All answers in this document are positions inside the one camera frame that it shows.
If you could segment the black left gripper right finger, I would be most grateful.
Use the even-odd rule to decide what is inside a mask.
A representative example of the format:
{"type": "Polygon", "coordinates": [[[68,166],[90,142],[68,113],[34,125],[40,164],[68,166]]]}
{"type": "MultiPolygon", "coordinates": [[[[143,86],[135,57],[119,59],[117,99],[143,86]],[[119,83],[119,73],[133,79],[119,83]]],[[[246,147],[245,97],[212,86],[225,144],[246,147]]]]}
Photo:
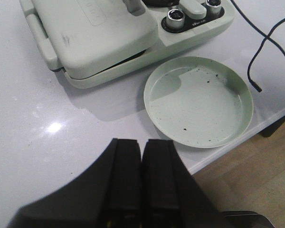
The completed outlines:
{"type": "Polygon", "coordinates": [[[149,140],[142,158],[144,228],[231,228],[170,140],[149,140]]]}

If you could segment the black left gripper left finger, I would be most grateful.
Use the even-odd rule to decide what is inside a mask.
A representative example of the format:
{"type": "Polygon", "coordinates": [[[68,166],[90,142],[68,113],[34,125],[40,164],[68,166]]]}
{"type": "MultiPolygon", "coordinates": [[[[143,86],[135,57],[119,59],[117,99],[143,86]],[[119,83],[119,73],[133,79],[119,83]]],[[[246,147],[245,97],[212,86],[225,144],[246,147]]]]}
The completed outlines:
{"type": "Polygon", "coordinates": [[[112,139],[83,173],[21,207],[10,228],[104,228],[111,215],[139,224],[141,153],[138,142],[112,139]]]}

